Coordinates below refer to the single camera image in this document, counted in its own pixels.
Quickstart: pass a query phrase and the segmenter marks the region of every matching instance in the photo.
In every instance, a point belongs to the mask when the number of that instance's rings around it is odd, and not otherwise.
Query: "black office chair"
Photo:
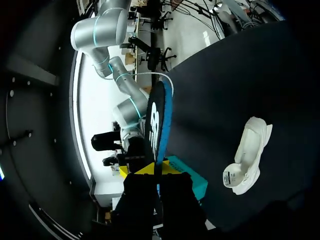
[[[151,29],[152,30],[158,30],[158,29],[163,29],[163,30],[168,30],[167,27],[165,27],[165,22],[168,20],[173,20],[173,18],[167,18],[167,14],[171,14],[170,11],[167,11],[165,13],[165,15],[161,16],[161,17],[151,17],[150,20],[144,20],[142,22],[143,24],[151,24]]]
[[[168,70],[166,61],[171,58],[177,57],[177,55],[167,56],[168,51],[172,50],[170,47],[167,47],[164,53],[161,54],[161,49],[159,47],[151,47],[137,37],[129,37],[128,41],[129,43],[136,45],[139,49],[141,49],[146,53],[146,58],[143,59],[141,57],[140,61],[141,62],[147,61],[148,62],[147,67],[152,72],[156,71],[158,63],[161,63],[161,69],[163,71],[168,72],[169,70]]]

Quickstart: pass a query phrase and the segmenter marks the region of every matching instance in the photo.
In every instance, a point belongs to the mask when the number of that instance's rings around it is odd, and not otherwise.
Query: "white cable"
[[[172,82],[171,78],[170,78],[168,75],[166,75],[166,74],[164,74],[164,73],[162,73],[162,72],[152,72],[152,71],[151,71],[151,72],[140,72],[140,73],[136,73],[136,74],[133,74],[132,76],[135,76],[135,75],[144,75],[144,74],[161,75],[161,76],[166,77],[166,78],[169,80],[170,84],[171,84],[172,97],[174,96],[174,92],[175,92],[174,83]]]

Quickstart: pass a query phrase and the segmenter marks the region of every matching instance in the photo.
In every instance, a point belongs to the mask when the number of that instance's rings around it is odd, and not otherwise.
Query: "white shoe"
[[[224,186],[232,188],[236,195],[248,191],[260,176],[260,158],[269,142],[272,127],[257,117],[251,117],[245,124],[234,156],[235,163],[227,166],[222,175]]]

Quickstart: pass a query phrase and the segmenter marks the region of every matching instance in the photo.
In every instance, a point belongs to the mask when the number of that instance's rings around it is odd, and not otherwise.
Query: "shoe label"
[[[235,173],[232,173],[230,171],[224,171],[223,172],[224,185],[228,186],[228,185],[230,185],[231,183],[233,183],[235,181],[236,181],[236,174]]]

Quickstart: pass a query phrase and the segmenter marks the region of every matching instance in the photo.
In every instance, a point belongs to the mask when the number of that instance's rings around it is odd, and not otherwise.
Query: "black table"
[[[318,80],[286,22],[229,36],[170,71],[174,83],[168,154],[208,180],[203,207],[222,230],[273,201],[297,208],[312,184],[320,149]],[[250,117],[273,124],[260,177],[243,195],[224,187]]]

